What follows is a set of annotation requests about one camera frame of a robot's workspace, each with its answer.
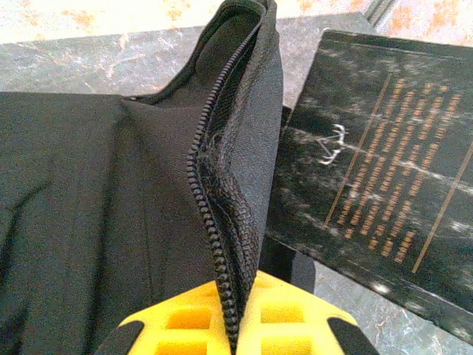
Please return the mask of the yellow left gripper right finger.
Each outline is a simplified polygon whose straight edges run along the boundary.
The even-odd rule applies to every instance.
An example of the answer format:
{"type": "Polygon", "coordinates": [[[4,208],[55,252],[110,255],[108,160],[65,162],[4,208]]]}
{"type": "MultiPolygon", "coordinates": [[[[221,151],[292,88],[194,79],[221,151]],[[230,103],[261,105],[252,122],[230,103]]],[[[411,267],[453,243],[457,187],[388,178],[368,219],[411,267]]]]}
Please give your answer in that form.
{"type": "Polygon", "coordinates": [[[377,354],[346,311],[258,271],[240,325],[238,354],[377,354]]]}

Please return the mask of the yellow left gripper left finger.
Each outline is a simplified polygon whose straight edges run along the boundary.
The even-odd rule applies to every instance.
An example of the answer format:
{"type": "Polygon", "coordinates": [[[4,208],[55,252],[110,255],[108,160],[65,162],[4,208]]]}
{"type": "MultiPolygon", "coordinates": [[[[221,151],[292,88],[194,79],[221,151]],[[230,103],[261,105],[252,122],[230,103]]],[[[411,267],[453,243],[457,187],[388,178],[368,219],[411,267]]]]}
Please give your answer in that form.
{"type": "Polygon", "coordinates": [[[203,284],[128,316],[96,353],[230,354],[216,284],[203,284]]]}

